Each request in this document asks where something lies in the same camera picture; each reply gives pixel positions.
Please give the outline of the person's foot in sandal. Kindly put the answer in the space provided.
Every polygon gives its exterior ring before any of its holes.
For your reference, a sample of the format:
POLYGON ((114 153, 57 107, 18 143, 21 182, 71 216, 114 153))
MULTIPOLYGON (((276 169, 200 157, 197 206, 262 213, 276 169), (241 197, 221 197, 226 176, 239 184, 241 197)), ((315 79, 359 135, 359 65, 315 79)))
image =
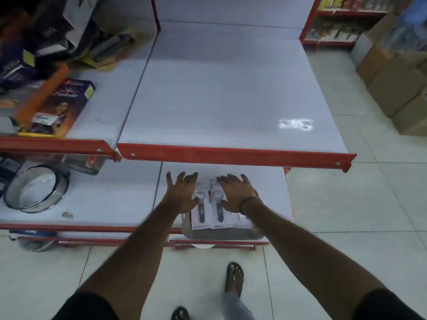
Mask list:
POLYGON ((183 306, 178 306, 171 314, 170 320, 191 320, 188 310, 183 306))
POLYGON ((225 293, 233 293, 241 297, 244 283, 244 272, 236 262, 230 262, 226 271, 225 293))

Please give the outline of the black left sleeve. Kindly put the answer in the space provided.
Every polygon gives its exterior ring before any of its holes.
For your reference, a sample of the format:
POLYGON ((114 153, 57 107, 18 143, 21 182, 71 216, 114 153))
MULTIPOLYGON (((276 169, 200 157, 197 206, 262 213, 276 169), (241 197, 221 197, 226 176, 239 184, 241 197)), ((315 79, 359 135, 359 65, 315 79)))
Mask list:
POLYGON ((103 297, 77 292, 69 297, 51 320, 120 320, 103 297))

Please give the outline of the pile of dark packaged goods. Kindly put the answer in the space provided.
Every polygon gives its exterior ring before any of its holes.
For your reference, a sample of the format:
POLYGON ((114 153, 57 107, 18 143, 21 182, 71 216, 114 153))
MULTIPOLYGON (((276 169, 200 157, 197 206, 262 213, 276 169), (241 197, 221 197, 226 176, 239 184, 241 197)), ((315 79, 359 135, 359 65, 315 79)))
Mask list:
POLYGON ((29 52, 40 63, 81 57, 99 34, 100 0, 0 0, 0 58, 29 52))

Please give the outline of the white carded kitchen tool packet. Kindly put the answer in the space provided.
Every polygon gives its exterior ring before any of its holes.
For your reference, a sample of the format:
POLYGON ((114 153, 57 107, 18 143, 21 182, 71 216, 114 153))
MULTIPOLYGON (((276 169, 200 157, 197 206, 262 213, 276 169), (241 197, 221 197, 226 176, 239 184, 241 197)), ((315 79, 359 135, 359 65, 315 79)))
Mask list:
POLYGON ((191 210, 191 229, 205 230, 213 228, 213 213, 210 195, 210 181, 208 177, 197 179, 193 199, 197 199, 196 206, 191 210))
POLYGON ((231 212, 226 210, 222 204, 226 200, 226 195, 218 183, 216 178, 209 178, 210 184, 210 202, 213 215, 212 229, 227 229, 232 228, 232 215, 231 212))
POLYGON ((248 219, 247 216, 240 213, 232 213, 232 228, 236 229, 252 229, 253 223, 248 219))

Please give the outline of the round metal sieve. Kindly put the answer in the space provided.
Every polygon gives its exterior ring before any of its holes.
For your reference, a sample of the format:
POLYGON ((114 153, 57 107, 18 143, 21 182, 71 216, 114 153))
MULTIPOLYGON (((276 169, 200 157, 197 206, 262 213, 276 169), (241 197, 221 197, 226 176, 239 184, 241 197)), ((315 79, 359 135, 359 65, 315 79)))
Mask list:
POLYGON ((27 214, 44 212, 58 204, 70 185, 70 173, 39 164, 19 171, 3 193, 4 204, 27 214))

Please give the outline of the person's right forearm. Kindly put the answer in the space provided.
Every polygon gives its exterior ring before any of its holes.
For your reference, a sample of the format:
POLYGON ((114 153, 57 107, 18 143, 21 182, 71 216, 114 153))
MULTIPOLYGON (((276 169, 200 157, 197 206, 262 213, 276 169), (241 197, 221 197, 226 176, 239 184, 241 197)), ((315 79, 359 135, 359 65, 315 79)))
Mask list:
POLYGON ((385 285, 360 264, 316 235, 282 218, 263 203, 247 216, 264 232, 293 275, 318 301, 356 303, 385 285))

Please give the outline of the brown cardboard box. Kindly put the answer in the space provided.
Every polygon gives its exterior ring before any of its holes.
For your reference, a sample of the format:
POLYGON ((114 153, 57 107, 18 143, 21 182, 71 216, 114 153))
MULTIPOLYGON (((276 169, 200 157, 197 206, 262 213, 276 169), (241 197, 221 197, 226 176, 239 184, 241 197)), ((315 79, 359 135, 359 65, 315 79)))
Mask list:
POLYGON ((427 52, 395 53, 367 90, 391 118, 417 96, 427 95, 427 52))
POLYGON ((427 137, 427 94, 420 94, 392 116, 398 133, 427 137))
POLYGON ((394 56, 394 52, 374 44, 357 65, 356 74, 368 86, 394 56))

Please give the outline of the dark blue packet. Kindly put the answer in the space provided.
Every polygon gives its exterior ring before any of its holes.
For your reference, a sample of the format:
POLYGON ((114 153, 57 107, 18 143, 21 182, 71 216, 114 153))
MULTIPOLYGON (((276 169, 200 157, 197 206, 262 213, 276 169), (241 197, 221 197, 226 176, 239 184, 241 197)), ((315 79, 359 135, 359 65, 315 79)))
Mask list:
POLYGON ((36 75, 35 56, 29 51, 0 57, 0 95, 24 86, 36 75))

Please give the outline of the red white metal shelf unit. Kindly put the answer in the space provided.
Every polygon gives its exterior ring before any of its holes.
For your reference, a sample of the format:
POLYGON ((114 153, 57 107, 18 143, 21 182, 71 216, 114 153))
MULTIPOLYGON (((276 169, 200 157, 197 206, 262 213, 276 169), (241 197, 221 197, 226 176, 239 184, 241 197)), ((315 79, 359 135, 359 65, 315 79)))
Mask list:
POLYGON ((293 218, 285 168, 348 172, 348 153, 299 35, 313 0, 102 0, 106 28, 140 28, 148 45, 109 73, 65 139, 0 138, 29 152, 104 156, 72 171, 65 197, 26 214, 0 201, 0 233, 118 245, 166 191, 166 172, 246 174, 265 203, 293 218))

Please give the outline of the person's left forearm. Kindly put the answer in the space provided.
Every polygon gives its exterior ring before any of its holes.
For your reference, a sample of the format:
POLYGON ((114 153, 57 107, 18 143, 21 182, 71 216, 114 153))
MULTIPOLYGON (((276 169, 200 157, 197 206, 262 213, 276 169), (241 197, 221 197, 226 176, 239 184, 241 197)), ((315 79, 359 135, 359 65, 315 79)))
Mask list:
POLYGON ((102 296, 111 305, 133 299, 143 304, 155 280, 174 220, 190 209, 182 203, 159 204, 79 291, 102 296))

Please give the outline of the pale cardboard box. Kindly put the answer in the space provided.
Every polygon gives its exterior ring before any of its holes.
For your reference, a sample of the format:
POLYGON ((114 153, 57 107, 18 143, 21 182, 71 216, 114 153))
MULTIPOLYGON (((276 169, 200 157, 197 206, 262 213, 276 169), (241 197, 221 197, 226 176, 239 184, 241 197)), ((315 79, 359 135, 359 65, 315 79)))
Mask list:
POLYGON ((374 27, 360 35, 350 52, 350 58, 355 64, 355 67, 359 66, 371 47, 379 43, 392 30, 397 19, 397 15, 388 14, 374 27))

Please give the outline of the person's left hand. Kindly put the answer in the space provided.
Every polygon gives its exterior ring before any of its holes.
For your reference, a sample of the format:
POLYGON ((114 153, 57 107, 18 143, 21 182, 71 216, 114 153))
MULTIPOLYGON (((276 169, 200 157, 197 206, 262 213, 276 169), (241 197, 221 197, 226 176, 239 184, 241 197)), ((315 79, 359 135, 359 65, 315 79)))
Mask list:
POLYGON ((173 189, 166 191, 160 204, 176 214, 190 212, 197 177, 198 172, 189 175, 181 172, 174 182, 173 189))

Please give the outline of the red shelf unit with goods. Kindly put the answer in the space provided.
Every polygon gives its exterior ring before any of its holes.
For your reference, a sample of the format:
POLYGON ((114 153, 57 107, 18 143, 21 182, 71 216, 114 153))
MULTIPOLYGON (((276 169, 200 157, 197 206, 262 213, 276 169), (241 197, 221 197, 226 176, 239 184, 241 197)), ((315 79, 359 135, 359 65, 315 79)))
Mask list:
POLYGON ((303 46, 353 46, 395 4, 396 0, 315 0, 299 40, 303 46))

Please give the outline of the person's right foot in sandal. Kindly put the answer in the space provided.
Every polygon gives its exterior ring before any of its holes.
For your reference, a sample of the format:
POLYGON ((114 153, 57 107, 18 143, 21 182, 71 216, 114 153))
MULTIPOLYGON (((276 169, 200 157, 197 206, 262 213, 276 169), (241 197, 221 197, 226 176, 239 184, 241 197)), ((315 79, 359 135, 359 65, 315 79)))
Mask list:
POLYGON ((244 272, 236 262, 230 262, 226 271, 225 293, 233 293, 241 297, 244 283, 244 272))

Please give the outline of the long orange box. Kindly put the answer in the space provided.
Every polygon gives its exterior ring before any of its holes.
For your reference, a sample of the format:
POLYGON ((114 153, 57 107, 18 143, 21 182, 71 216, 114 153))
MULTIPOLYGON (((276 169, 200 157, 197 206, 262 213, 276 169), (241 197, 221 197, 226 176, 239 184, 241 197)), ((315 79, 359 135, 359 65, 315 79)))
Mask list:
POLYGON ((37 110, 48 100, 57 88, 68 78, 71 70, 65 62, 56 65, 55 72, 23 102, 13 114, 17 128, 27 128, 37 110))

